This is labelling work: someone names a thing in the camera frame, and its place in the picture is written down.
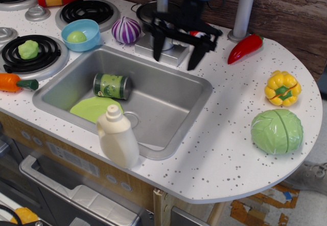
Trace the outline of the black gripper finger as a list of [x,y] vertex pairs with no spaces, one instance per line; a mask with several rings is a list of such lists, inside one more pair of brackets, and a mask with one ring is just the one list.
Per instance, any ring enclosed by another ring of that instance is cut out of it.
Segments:
[[205,53],[207,52],[208,46],[205,43],[200,43],[196,45],[191,54],[189,63],[188,63],[188,71],[194,70],[198,63],[202,60]]
[[166,39],[166,33],[159,26],[156,26],[152,33],[153,36],[153,57],[156,61],[159,61],[164,42]]

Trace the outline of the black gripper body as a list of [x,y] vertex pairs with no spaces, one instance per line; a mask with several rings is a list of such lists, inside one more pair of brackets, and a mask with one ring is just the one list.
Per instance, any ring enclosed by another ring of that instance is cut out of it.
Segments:
[[[197,22],[189,22],[178,18],[178,15],[172,13],[155,12],[151,21],[152,30],[159,26],[166,33],[166,38],[179,42],[191,44],[194,47],[200,43],[208,46],[207,52],[213,51],[217,45],[218,38],[222,35],[222,31],[216,29],[202,20]],[[190,31],[200,31],[206,33],[206,36],[200,38],[189,34]]]

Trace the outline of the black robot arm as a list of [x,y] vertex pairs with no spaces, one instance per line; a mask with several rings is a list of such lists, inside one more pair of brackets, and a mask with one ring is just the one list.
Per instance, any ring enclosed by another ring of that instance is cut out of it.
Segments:
[[159,61],[167,38],[194,46],[188,70],[194,70],[204,55],[214,51],[222,31],[201,19],[204,4],[210,0],[183,0],[179,13],[156,11],[152,15],[153,57]]

